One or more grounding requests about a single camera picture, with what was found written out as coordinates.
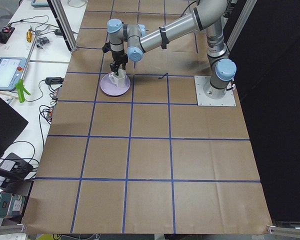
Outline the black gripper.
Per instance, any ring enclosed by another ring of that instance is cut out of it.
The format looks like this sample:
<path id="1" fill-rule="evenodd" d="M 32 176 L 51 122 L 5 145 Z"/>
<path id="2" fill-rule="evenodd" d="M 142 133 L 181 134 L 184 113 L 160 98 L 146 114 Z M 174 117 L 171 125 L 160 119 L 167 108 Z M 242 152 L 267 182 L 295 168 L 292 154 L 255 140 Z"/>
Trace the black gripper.
<path id="1" fill-rule="evenodd" d="M 122 65 L 122 69 L 126 70 L 126 64 L 128 63 L 128 55 L 124 51 L 112 51 L 113 62 L 109 64 L 110 69 L 116 76 L 119 75 L 119 68 Z"/>

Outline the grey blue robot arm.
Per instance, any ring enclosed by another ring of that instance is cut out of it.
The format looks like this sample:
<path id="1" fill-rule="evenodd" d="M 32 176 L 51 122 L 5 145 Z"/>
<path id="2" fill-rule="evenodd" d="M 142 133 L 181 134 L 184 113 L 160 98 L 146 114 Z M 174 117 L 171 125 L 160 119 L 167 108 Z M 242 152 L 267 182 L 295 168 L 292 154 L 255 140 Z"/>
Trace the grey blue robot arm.
<path id="1" fill-rule="evenodd" d="M 237 66 L 229 59 L 229 50 L 224 42 L 222 15 L 227 10 L 226 0 L 198 0 L 191 13 L 183 15 L 170 24 L 160 26 L 156 31 L 146 33 L 143 24 L 125 24 L 112 18 L 107 22 L 109 41 L 102 51 L 111 52 L 113 62 L 111 72 L 100 82 L 101 90 L 109 96 L 125 94 L 131 85 L 126 75 L 128 61 L 139 62 L 145 53 L 167 45 L 189 33 L 206 31 L 207 57 L 212 70 L 210 79 L 204 84 L 203 91 L 211 99 L 221 99 L 229 91 Z"/>

